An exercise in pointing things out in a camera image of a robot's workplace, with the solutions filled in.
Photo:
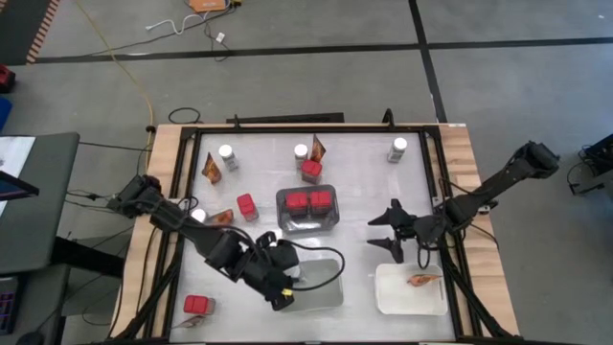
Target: white bottle cap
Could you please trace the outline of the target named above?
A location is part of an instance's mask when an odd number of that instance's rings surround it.
[[[406,140],[404,138],[396,138],[394,139],[394,149],[396,150],[405,150],[406,149]]]
[[[204,212],[203,209],[195,209],[192,211],[192,218],[198,220],[199,222],[203,223],[204,220],[207,218],[207,213]]]
[[[307,148],[307,145],[305,144],[298,144],[294,148],[294,154],[299,157],[306,156],[307,153],[308,153],[308,148]]]
[[[232,156],[232,147],[230,145],[222,145],[219,148],[219,155],[221,158],[229,158]]]

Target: cable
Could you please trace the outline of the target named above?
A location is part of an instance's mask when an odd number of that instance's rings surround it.
[[[166,20],[162,20],[161,22],[157,23],[157,24],[153,24],[153,25],[149,25],[145,27],[145,30],[150,31],[152,29],[157,28],[158,26],[164,24],[164,23],[170,23],[172,25],[172,30],[174,31],[175,35],[181,35],[185,32],[185,23],[188,19],[193,18],[193,17],[198,17],[201,21],[205,21],[207,14],[209,14],[208,12],[205,12],[203,15],[200,14],[188,14],[183,18],[183,24],[181,26],[181,31],[177,31],[176,27],[174,26],[174,21],[172,19],[166,19]]]
[[[143,88],[143,86],[136,80],[136,78],[134,78],[134,76],[132,76],[132,74],[127,69],[125,69],[125,67],[117,60],[117,58],[115,57],[115,54],[113,53],[113,49],[106,41],[106,38],[104,38],[104,35],[98,28],[98,25],[96,24],[96,22],[94,22],[94,20],[89,16],[87,11],[83,8],[82,4],[80,3],[80,0],[75,0],[75,3],[79,7],[79,10],[83,12],[83,14],[87,18],[87,21],[89,21],[89,24],[92,26],[92,28],[94,28],[94,30],[96,31],[96,34],[98,34],[98,36],[100,37],[100,40],[102,41],[102,43],[104,43],[104,45],[106,46],[106,50],[108,51],[108,54],[111,55],[111,58],[113,59],[113,61],[115,61],[115,63],[125,72],[125,74],[134,83],[134,85],[138,89],[141,96],[143,96],[143,99],[145,99],[145,102],[147,103],[148,112],[149,112],[148,127],[153,127],[153,122],[154,122],[153,107],[151,106],[151,101],[149,100],[149,95],[147,94],[147,91],[145,91],[145,88]],[[150,144],[151,144],[151,131],[148,130],[147,145],[150,145]],[[147,152],[146,157],[147,157],[146,167],[148,167],[149,152]]]
[[[179,111],[183,111],[183,110],[191,110],[195,113],[195,118],[191,121],[185,121],[185,122],[181,122],[181,121],[174,121],[172,119],[172,115],[174,115],[175,113],[179,112]],[[200,121],[200,112],[196,109],[196,108],[192,108],[190,106],[182,106],[179,108],[174,109],[173,111],[170,112],[169,114],[169,122],[171,124],[178,124],[178,125],[187,125],[187,124],[202,124],[202,122]]]
[[[568,187],[570,187],[571,190],[573,190],[573,187],[578,186],[578,183],[571,182],[571,173],[573,172],[574,169],[582,165],[586,165],[589,167],[589,165],[587,165],[584,162],[578,162],[577,164],[572,166],[571,169],[569,169],[568,172],[566,173],[566,183],[568,183]]]
[[[151,145],[153,145],[153,144],[152,143],[148,144],[147,146],[145,146],[145,149],[147,149]],[[140,170],[141,170],[141,158],[143,158],[143,152],[145,152],[144,149],[141,151],[141,153],[138,154],[138,159],[136,160],[136,174],[141,173],[140,172]],[[145,173],[147,173],[147,167],[148,167],[148,161],[147,161],[147,164],[145,165]]]
[[[111,323],[111,328],[108,330],[108,334],[106,335],[107,338],[110,338],[111,335],[113,334],[113,330],[115,330],[115,326],[117,325],[117,320],[119,319],[119,313],[122,311],[122,300],[123,299],[124,299],[124,283],[122,282],[122,284],[119,286],[119,301],[118,301],[117,312],[115,313],[114,320]]]
[[[79,142],[79,144],[87,145],[87,146],[93,146],[93,147],[99,147],[99,148],[109,148],[109,149],[119,149],[119,150],[136,150],[136,151],[148,150],[148,151],[151,151],[150,149],[129,148],[129,147],[116,146],[116,145],[88,143],[88,142]]]
[[[145,259],[143,262],[143,275],[141,276],[141,288],[138,292],[138,302],[136,303],[136,313],[138,313],[138,309],[141,307],[141,297],[143,297],[143,288],[145,287],[145,274],[147,273],[147,262],[149,257],[149,250],[151,249],[151,244],[153,243],[153,235],[155,235],[155,230],[157,227],[153,227],[151,230],[151,234],[149,235],[149,241],[147,243],[147,250],[145,251]]]
[[[89,211],[101,212],[101,213],[107,213],[107,214],[111,214],[111,215],[116,215],[115,212],[113,212],[111,210],[108,210],[104,206],[85,205],[85,204],[78,203],[78,202],[71,201],[71,200],[64,200],[64,202],[69,203],[71,205],[82,207],[82,208],[84,208],[86,210],[89,210]]]
[[[338,278],[343,271],[345,270],[345,257],[343,256],[343,254],[331,247],[307,247],[307,246],[303,246],[301,244],[298,244],[294,241],[290,241],[290,240],[279,240],[279,242],[287,242],[293,246],[296,246],[298,248],[304,249],[304,250],[310,250],[310,251],[320,251],[320,250],[327,250],[327,251],[331,251],[333,253],[336,253],[340,258],[341,258],[341,268],[338,270],[338,272],[336,272],[336,274],[334,274],[330,279],[326,280],[325,282],[322,282],[316,286],[313,287],[293,287],[292,290],[294,291],[311,291],[311,290],[315,290],[317,288],[321,288],[323,286],[328,285],[329,283],[333,282],[336,278]]]
[[[117,254],[115,255],[120,255],[124,249],[126,249],[128,247],[128,245],[130,244],[130,241],[127,241],[124,246],[122,246],[122,248],[120,249],[119,252],[117,252]],[[90,279],[89,281],[87,281],[87,283],[81,285],[80,287],[77,287],[76,290],[73,291],[73,293],[71,293],[70,295],[68,295],[67,297],[64,297],[61,301],[61,303],[55,307],[50,313],[49,315],[44,319],[43,322],[40,323],[40,325],[38,325],[38,327],[36,327],[36,331],[40,331],[40,329],[47,323],[47,321],[49,321],[49,319],[57,312],[59,311],[59,309],[64,307],[64,303],[66,303],[66,301],[68,301],[69,299],[75,297],[75,295],[77,295],[77,293],[79,293],[79,291],[81,291],[82,289],[86,288],[87,286],[89,286],[90,284],[94,283],[95,281],[99,280],[101,277],[103,277],[103,274],[99,274],[98,276]]]
[[[421,244],[418,243],[418,265],[420,266],[421,269],[426,269],[430,265],[430,250],[428,249],[425,250],[425,252],[428,254],[426,256],[427,259],[425,261],[425,264],[421,264],[421,250],[422,249],[426,249],[426,248],[423,248]]]
[[[96,201],[99,198],[108,200],[109,198],[112,197],[112,195],[99,195],[97,193],[88,192],[84,190],[70,190],[70,191],[67,191],[66,194],[69,196],[83,197],[83,198],[86,198],[92,201]]]
[[[465,188],[462,188],[462,187],[458,186],[456,183],[453,183],[453,182],[451,182],[450,180],[448,180],[448,179],[444,179],[444,178],[442,178],[442,177],[441,177],[439,180],[440,180],[440,181],[443,181],[444,183],[446,183],[446,184],[448,184],[448,185],[450,185],[450,186],[453,186],[453,187],[455,187],[455,188],[459,189],[460,191],[462,191],[462,192],[464,192],[464,193],[466,193],[466,194],[468,194],[468,195],[470,195],[470,196],[476,196],[476,195],[477,195],[477,196],[480,196],[480,195],[484,194],[484,193],[477,193],[477,194],[475,194],[475,193],[473,193],[473,192],[471,192],[471,191],[469,191],[469,190],[467,190],[467,189],[465,189]]]
[[[185,200],[188,200],[190,203],[186,211],[188,213],[198,206],[199,201],[195,196],[184,197],[180,199],[177,204],[180,204]],[[153,243],[153,235],[155,235],[155,230],[157,230],[157,227],[153,227],[153,229],[151,229],[151,234],[149,235],[149,241],[147,243],[147,250],[145,251],[145,259],[143,260],[143,274],[141,275],[141,288],[138,292],[138,302],[136,303],[136,313],[138,313],[138,310],[141,307],[141,298],[143,297],[143,288],[145,287],[145,274],[147,273],[149,250],[151,249],[151,244]]]
[[[80,318],[83,319],[83,322],[85,322],[88,325],[91,326],[108,326],[111,323],[110,322],[106,322],[106,323],[97,323],[97,322],[93,322],[93,321],[89,321],[88,319],[85,318],[85,314],[87,314],[87,311],[89,311],[90,308],[92,308],[93,306],[97,305],[98,303],[100,303],[101,300],[103,300],[104,298],[106,298],[106,296],[110,295],[113,292],[116,292],[117,290],[115,288],[113,288],[112,290],[108,291],[107,293],[105,293],[103,296],[101,296],[99,299],[97,299],[94,303],[90,304],[89,306],[85,307],[81,313],[80,313]]]
[[[492,241],[494,241],[494,243],[496,243],[496,248],[498,250],[500,250],[500,245],[498,245],[498,240],[493,235],[491,235],[491,233],[489,233],[486,229],[484,229],[482,227],[479,227],[479,226],[477,226],[477,225],[475,225],[473,223],[470,223],[469,226],[472,226],[473,228],[475,228],[475,229],[481,231],[482,233],[486,234],[489,238],[491,238]]]
[[[237,10],[236,7],[232,7],[228,12],[223,13],[222,15],[226,15],[226,14],[232,14]],[[204,35],[206,35],[207,37],[209,37],[209,39],[211,40],[211,52],[213,52],[215,50],[215,42],[218,42],[219,45],[221,45],[223,48],[225,48],[228,52],[231,52],[230,48],[223,43],[223,40],[217,41],[215,37],[213,37],[213,35],[211,34],[211,25],[209,23],[205,23],[204,24]],[[225,56],[225,57],[213,57],[213,60],[215,60],[216,62],[222,62],[225,59],[229,58],[230,56]]]
[[[220,18],[220,17],[224,16],[225,14],[227,14],[229,10],[230,10],[230,7],[228,9],[226,9],[226,11],[224,11],[224,12],[222,12],[222,13],[216,15],[216,16],[208,17],[202,23],[192,24],[192,25],[186,27],[184,29],[184,32],[186,30],[190,30],[190,29],[193,29],[193,28],[198,27],[200,25],[203,25],[206,22],[210,22],[210,21],[213,21],[213,20],[215,20],[217,18]],[[167,38],[167,37],[171,37],[171,36],[175,36],[175,34],[174,33],[163,34],[161,36],[157,36],[157,37],[152,38],[152,39],[147,39],[147,40],[140,41],[140,42],[129,43],[129,44],[126,44],[126,45],[123,45],[123,46],[114,47],[114,48],[112,48],[112,50],[113,51],[118,51],[118,50],[122,50],[122,49],[125,49],[125,48],[131,48],[131,47],[136,47],[136,46],[139,46],[139,45],[149,44],[149,43],[153,43],[153,42],[155,42],[157,40],[160,40],[160,39],[163,39],[163,38]],[[96,56],[96,55],[99,55],[99,54],[102,54],[102,53],[107,53],[107,52],[108,52],[108,50],[104,49],[104,50],[101,50],[101,51],[98,51],[98,52],[89,53],[89,54],[85,54],[85,55],[82,55],[82,56],[77,56],[77,58],[93,57],[93,56]]]

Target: black cable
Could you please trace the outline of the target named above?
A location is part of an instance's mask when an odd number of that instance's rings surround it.
[[[422,250],[421,244],[418,243],[418,265],[420,266],[421,269],[426,269],[430,265],[430,250],[426,249],[425,251],[428,254],[426,256],[427,259],[425,261],[425,264],[421,264],[421,250]]]
[[[118,149],[118,150],[135,150],[135,151],[147,150],[151,152],[150,149],[129,148],[129,147],[123,147],[123,146],[117,146],[117,145],[107,145],[107,144],[88,143],[88,142],[79,142],[79,144],[98,147],[98,148]]]
[[[218,19],[218,18],[220,18],[220,17],[222,17],[222,16],[224,16],[224,15],[228,14],[228,12],[230,11],[230,9],[232,9],[232,8],[235,8],[235,6],[230,5],[230,6],[228,7],[228,9],[226,9],[226,11],[224,11],[224,12],[222,12],[222,13],[220,13],[220,14],[216,15],[216,16],[211,16],[211,17],[208,17],[207,19],[205,19],[204,21],[202,21],[202,22],[200,22],[200,23],[196,23],[196,24],[192,24],[192,25],[190,25],[190,26],[187,26],[187,27],[185,27],[185,29],[183,30],[183,32],[185,33],[185,32],[186,32],[187,30],[189,30],[189,29],[193,29],[193,28],[195,28],[195,27],[198,27],[198,26],[200,26],[200,25],[204,25],[205,23],[208,23],[208,22],[210,22],[210,21],[213,21],[213,20],[215,20],[215,19]],[[131,48],[131,47],[136,47],[136,46],[139,46],[139,45],[149,44],[149,43],[155,42],[155,41],[157,41],[157,40],[160,40],[160,39],[162,39],[162,38],[167,38],[167,37],[171,37],[171,36],[175,36],[175,35],[176,35],[175,33],[163,34],[163,35],[161,35],[161,36],[157,36],[157,37],[152,38],[152,39],[148,39],[148,40],[144,40],[144,41],[140,41],[140,42],[135,42],[135,43],[130,43],[130,44],[126,44],[126,45],[119,46],[119,47],[113,47],[113,48],[111,48],[111,49],[112,49],[114,52],[116,52],[116,51],[118,51],[118,50],[122,50],[122,49],[125,49],[125,48]],[[93,57],[93,56],[96,56],[96,55],[99,55],[99,54],[104,54],[104,53],[108,53],[108,50],[104,49],[104,50],[101,50],[101,51],[98,51],[98,52],[94,52],[94,53],[89,53],[89,54],[85,54],[85,55],[77,56],[77,57],[75,57],[75,58]]]
[[[117,325],[117,320],[119,319],[119,314],[122,312],[122,300],[124,299],[124,282],[119,286],[119,301],[117,305],[117,312],[115,313],[115,317],[113,322],[111,323],[111,328],[108,330],[107,338],[110,338],[113,334],[113,330],[115,330],[115,326]]]
[[[99,198],[108,200],[109,198],[112,197],[112,195],[99,195],[97,193],[87,192],[84,190],[70,190],[70,191],[67,191],[66,194],[69,196],[74,196],[74,197],[83,197],[86,199],[90,199],[92,201],[96,201]]]
[[[90,308],[92,308],[93,306],[96,306],[97,304],[100,303],[100,301],[102,301],[104,298],[106,298],[106,296],[110,295],[113,292],[116,292],[117,290],[115,288],[113,288],[112,290],[108,291],[107,293],[105,293],[104,295],[102,295],[99,299],[97,299],[95,302],[91,303],[89,306],[85,307],[81,313],[80,313],[80,318],[83,319],[83,322],[85,322],[88,325],[91,326],[108,326],[111,323],[110,322],[105,322],[105,323],[97,323],[97,322],[93,322],[90,321],[88,319],[85,318],[85,314],[87,314],[87,311],[89,311]]]
[[[336,253],[340,258],[341,258],[341,268],[338,270],[338,272],[336,272],[336,274],[334,274],[330,279],[326,280],[325,282],[322,282],[316,286],[313,287],[293,287],[292,290],[294,291],[311,291],[311,290],[315,290],[317,288],[320,287],[324,287],[326,285],[328,285],[329,283],[333,282],[336,278],[338,278],[343,271],[345,270],[345,257],[343,256],[343,254],[332,248],[332,247],[307,247],[307,246],[303,246],[301,244],[298,244],[294,241],[290,241],[290,240],[279,240],[279,242],[288,242],[289,244],[296,246],[298,248],[304,249],[304,250],[310,250],[310,251],[331,251],[333,253]]]
[[[475,228],[475,229],[477,229],[477,230],[481,231],[482,233],[484,233],[485,235],[487,235],[489,238],[491,238],[491,239],[494,241],[494,243],[496,243],[496,248],[497,248],[498,250],[500,250],[500,245],[498,245],[498,240],[497,240],[497,239],[496,239],[496,238],[495,238],[493,235],[491,235],[491,233],[489,233],[488,231],[486,231],[486,229],[484,229],[484,228],[482,228],[482,227],[479,227],[479,226],[477,226],[477,225],[475,225],[475,224],[473,224],[473,223],[470,223],[470,225],[469,225],[469,226],[472,226],[473,228]]]
[[[455,187],[455,188],[459,189],[460,191],[462,191],[462,192],[464,192],[464,193],[466,193],[466,194],[468,194],[468,195],[470,195],[470,196],[476,196],[476,195],[477,195],[477,196],[479,196],[479,195],[484,194],[484,193],[474,194],[473,192],[471,192],[471,191],[469,191],[469,190],[467,190],[467,189],[465,189],[465,188],[462,188],[462,187],[458,186],[458,184],[456,184],[456,183],[454,183],[454,182],[451,182],[451,181],[450,181],[450,180],[448,180],[448,179],[444,179],[444,178],[442,178],[442,177],[440,178],[440,181],[443,181],[444,183],[446,183],[446,184],[448,184],[448,185],[450,185],[450,186],[453,186],[453,187]]]
[[[128,245],[130,244],[130,241],[127,241],[124,246],[122,246],[122,248],[120,249],[119,252],[117,252],[117,254],[115,255],[120,255],[124,249],[126,249],[128,247]],[[40,329],[47,323],[47,321],[49,321],[49,319],[57,312],[59,311],[59,309],[64,307],[64,303],[66,303],[66,301],[68,301],[69,299],[75,297],[75,295],[77,295],[77,293],[79,293],[79,291],[81,291],[82,289],[86,288],[87,286],[89,286],[90,284],[94,283],[95,281],[99,280],[101,277],[103,277],[103,274],[99,274],[98,276],[90,279],[89,281],[87,281],[87,283],[81,285],[80,287],[77,287],[76,290],[73,291],[72,294],[70,294],[67,297],[64,297],[61,301],[61,303],[59,303],[59,305],[57,307],[55,307],[50,313],[49,315],[45,318],[45,320],[43,322],[40,323],[40,325],[38,325],[38,327],[36,327],[36,331],[40,331]]]
[[[199,201],[195,196],[184,197],[181,200],[179,200],[177,204],[181,204],[181,202],[186,201],[186,200],[189,201],[189,205],[186,208],[187,213],[189,213],[191,210],[193,210],[194,208],[198,206]],[[136,303],[136,313],[138,313],[138,310],[141,307],[141,298],[143,298],[143,289],[145,287],[145,275],[147,273],[149,250],[151,249],[151,244],[153,243],[153,235],[155,235],[155,230],[157,230],[157,227],[153,227],[153,229],[151,230],[151,234],[149,235],[149,240],[147,243],[147,250],[145,251],[145,259],[143,260],[143,274],[141,275],[141,288],[139,289],[138,300]]]
[[[141,276],[141,288],[138,292],[138,302],[136,303],[136,313],[138,313],[138,309],[141,307],[141,298],[143,297],[143,288],[145,287],[145,274],[147,273],[147,258],[149,257],[149,250],[151,249],[151,244],[153,243],[153,235],[155,235],[155,230],[157,227],[153,227],[151,230],[151,234],[149,235],[149,241],[147,243],[147,250],[145,251],[145,259],[143,262],[143,275]]]
[[[234,13],[236,10],[237,10],[237,8],[236,8],[236,7],[232,7],[232,8],[230,9],[230,11],[225,12],[225,13],[224,13],[224,14],[222,14],[222,15],[232,14],[232,13]],[[213,35],[211,34],[211,25],[210,25],[210,23],[208,23],[208,22],[204,24],[204,35],[206,35],[207,37],[209,37],[209,40],[211,40],[211,52],[213,52],[213,51],[215,50],[215,42],[217,42],[217,40],[216,40],[216,38],[215,38],[215,37],[213,37]],[[226,44],[223,42],[223,40],[221,40],[220,42],[217,42],[217,43],[219,43],[219,45],[221,45],[223,48],[225,48],[225,49],[226,49],[228,52],[231,52],[230,48],[229,48],[229,47],[228,47],[228,46],[227,46],[227,45],[226,45]],[[227,59],[227,58],[229,58],[229,57],[230,57],[230,56],[225,56],[225,57],[213,57],[213,59],[214,59],[216,62],[222,62],[222,61],[224,61],[225,59]]]
[[[151,145],[153,145],[153,143],[145,146],[145,149],[147,149]],[[139,174],[140,170],[141,170],[141,159],[143,158],[143,152],[145,152],[144,149],[141,151],[141,153],[138,154],[138,159],[136,160],[136,174]]]
[[[571,169],[569,169],[568,172],[566,173],[566,183],[568,183],[568,187],[570,187],[571,190],[573,189],[574,186],[578,185],[578,183],[571,182],[571,173],[573,172],[574,169],[576,169],[577,167],[582,166],[582,165],[586,165],[586,166],[589,167],[589,165],[587,165],[584,162],[578,162],[577,164],[572,166]]]
[[[86,205],[86,204],[78,203],[78,202],[71,201],[71,200],[64,200],[64,202],[69,203],[71,205],[82,207],[82,208],[84,208],[86,210],[89,210],[89,211],[102,212],[102,213],[107,213],[107,214],[111,214],[111,215],[116,215],[115,212],[107,209],[104,206]]]
[[[185,122],[174,121],[172,119],[172,115],[174,115],[175,113],[177,113],[179,111],[182,111],[182,110],[191,110],[191,111],[193,111],[196,114],[195,118],[193,120],[191,120],[191,121],[185,121]],[[173,111],[170,112],[170,114],[169,114],[169,122],[171,124],[178,124],[178,125],[202,124],[202,122],[200,121],[200,115],[201,115],[200,112],[196,108],[192,108],[190,106],[182,106],[182,107],[176,108],[176,109],[174,109]]]

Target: table leg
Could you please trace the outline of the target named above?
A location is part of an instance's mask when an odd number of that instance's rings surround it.
[[[117,278],[122,278],[124,275],[124,259],[60,237],[56,237],[51,262],[68,264]]]

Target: small white bottle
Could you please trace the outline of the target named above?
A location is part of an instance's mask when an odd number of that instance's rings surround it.
[[[238,168],[237,158],[234,156],[234,151],[230,145],[222,145],[219,148],[219,155],[221,156],[221,159],[223,159],[223,163],[225,163],[229,171]]]
[[[397,163],[402,158],[402,154],[406,150],[406,140],[404,138],[396,138],[394,139],[394,143],[392,143],[392,148],[390,152],[387,154],[387,161],[390,163]]]
[[[192,211],[192,218],[204,223],[207,219],[207,213],[203,209],[195,209]]]
[[[294,148],[294,156],[296,157],[296,169],[301,169],[303,163],[307,159],[308,148],[305,144],[298,144]]]

